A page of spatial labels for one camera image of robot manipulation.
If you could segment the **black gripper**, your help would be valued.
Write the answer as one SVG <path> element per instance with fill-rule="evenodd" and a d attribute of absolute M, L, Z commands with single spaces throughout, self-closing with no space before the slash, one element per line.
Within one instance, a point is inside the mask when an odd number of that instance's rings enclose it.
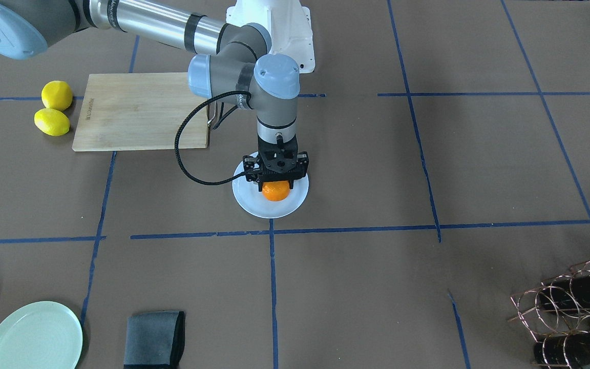
<path fill-rule="evenodd" d="M 307 175 L 310 158 L 306 151 L 298 151 L 297 138 L 285 141 L 281 135 L 270 143 L 258 138 L 257 154 L 243 156 L 243 174 L 246 180 L 256 182 L 262 192 L 264 182 L 288 181 L 289 189 Z"/>

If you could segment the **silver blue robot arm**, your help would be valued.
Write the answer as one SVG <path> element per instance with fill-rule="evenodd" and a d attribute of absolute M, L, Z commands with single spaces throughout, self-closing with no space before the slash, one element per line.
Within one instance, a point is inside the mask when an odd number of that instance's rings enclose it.
<path fill-rule="evenodd" d="M 194 54 L 188 86 L 204 102 L 174 138 L 174 154 L 185 175 L 189 172 L 180 156 L 180 136 L 195 114 L 222 101 L 233 110 L 256 113 L 258 152 L 243 157 L 241 177 L 255 182 L 259 191 L 278 181 L 293 189 L 305 178 L 309 156 L 298 150 L 297 141 L 300 66 L 271 51 L 264 26 L 236 26 L 154 1 L 0 1 L 0 54 L 14 60 L 42 54 L 87 28 L 132 33 Z"/>

